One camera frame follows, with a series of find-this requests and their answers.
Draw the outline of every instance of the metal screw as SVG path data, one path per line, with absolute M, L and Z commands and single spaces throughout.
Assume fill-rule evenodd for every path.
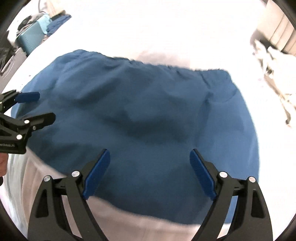
M 45 176 L 45 177 L 43 178 L 43 180 L 44 180 L 45 182 L 48 182 L 48 181 L 50 180 L 50 176 Z
M 226 178 L 228 176 L 226 172 L 220 172 L 219 175 L 222 178 Z
M 73 171 L 72 172 L 72 177 L 78 177 L 80 175 L 79 171 Z
M 256 178 L 255 177 L 249 177 L 249 181 L 254 183 L 254 182 L 256 182 Z

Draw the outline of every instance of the human hand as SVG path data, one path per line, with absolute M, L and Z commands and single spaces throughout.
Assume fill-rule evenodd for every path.
M 8 154 L 0 153 L 0 177 L 4 176 L 7 172 Z

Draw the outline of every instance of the blue cloth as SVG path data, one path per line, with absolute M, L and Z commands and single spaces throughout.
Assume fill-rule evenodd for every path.
M 44 14 L 40 19 L 37 20 L 44 34 L 47 34 L 47 27 L 52 22 L 48 14 Z
M 47 36 L 51 36 L 54 34 L 60 26 L 62 26 L 65 22 L 67 22 L 72 16 L 70 14 L 63 15 L 55 20 L 53 20 L 48 26 L 47 26 Z
M 66 175 L 97 158 L 111 163 L 96 191 L 116 207 L 177 223 L 201 223 L 211 205 L 190 165 L 197 148 L 232 177 L 258 178 L 258 144 L 240 91 L 224 70 L 154 66 L 77 50 L 58 57 L 22 90 L 17 118 L 54 112 L 28 146 Z M 231 222 L 234 203 L 226 222 Z

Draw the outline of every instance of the crumpled white fabric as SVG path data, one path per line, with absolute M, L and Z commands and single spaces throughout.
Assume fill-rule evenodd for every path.
M 255 56 L 261 61 L 264 78 L 279 95 L 287 124 L 296 126 L 296 57 L 255 40 Z

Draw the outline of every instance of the white bed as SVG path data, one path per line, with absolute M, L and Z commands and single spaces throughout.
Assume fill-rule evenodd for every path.
M 281 103 L 264 83 L 260 65 L 252 55 L 250 37 L 264 10 L 261 1 L 185 0 L 172 3 L 153 0 L 148 3 L 116 0 L 85 3 L 75 0 L 75 3 L 73 0 L 63 1 L 72 18 L 28 56 L 4 92 L 20 91 L 56 57 L 77 49 L 153 64 L 226 69 L 242 92 L 255 124 L 260 153 L 259 184 L 276 239 L 296 213 L 296 192 L 293 191 L 296 134 L 285 125 Z M 11 215 L 24 234 L 35 193 L 42 177 L 47 174 L 60 176 L 30 150 L 25 155 L 9 157 L 6 191 L 13 199 L 13 209 L 17 210 L 17 215 Z M 119 240 L 118 237 L 121 240 L 163 241 L 164 237 L 167 240 L 191 240 L 198 229 L 194 225 L 131 215 L 93 198 L 89 204 L 92 210 L 96 210 L 95 217 L 100 225 L 103 223 L 102 229 L 110 241 Z M 112 227 L 118 225 L 122 229 L 113 234 Z

